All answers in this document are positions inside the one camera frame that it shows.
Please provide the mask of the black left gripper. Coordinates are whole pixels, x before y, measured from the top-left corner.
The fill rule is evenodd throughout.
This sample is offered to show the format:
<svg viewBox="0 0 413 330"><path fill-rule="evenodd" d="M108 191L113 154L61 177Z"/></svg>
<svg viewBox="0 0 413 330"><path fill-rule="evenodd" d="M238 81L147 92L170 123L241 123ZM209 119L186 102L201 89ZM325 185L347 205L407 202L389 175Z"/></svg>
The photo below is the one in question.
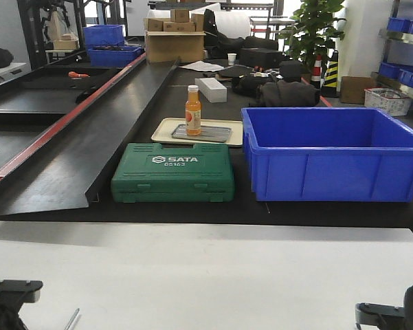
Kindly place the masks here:
<svg viewBox="0 0 413 330"><path fill-rule="evenodd" d="M40 298L42 287L40 280L0 280L0 329L27 329L19 311Z"/></svg>

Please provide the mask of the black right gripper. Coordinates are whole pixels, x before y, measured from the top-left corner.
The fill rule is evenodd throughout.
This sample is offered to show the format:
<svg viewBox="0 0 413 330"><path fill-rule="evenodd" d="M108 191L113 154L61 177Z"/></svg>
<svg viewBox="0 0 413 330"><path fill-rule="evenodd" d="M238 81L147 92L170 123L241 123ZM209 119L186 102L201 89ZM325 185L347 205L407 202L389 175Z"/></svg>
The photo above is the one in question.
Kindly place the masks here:
<svg viewBox="0 0 413 330"><path fill-rule="evenodd" d="M378 305L361 302L355 305L355 325L375 326L378 329L413 329L413 285L407 288L403 306Z"/></svg>

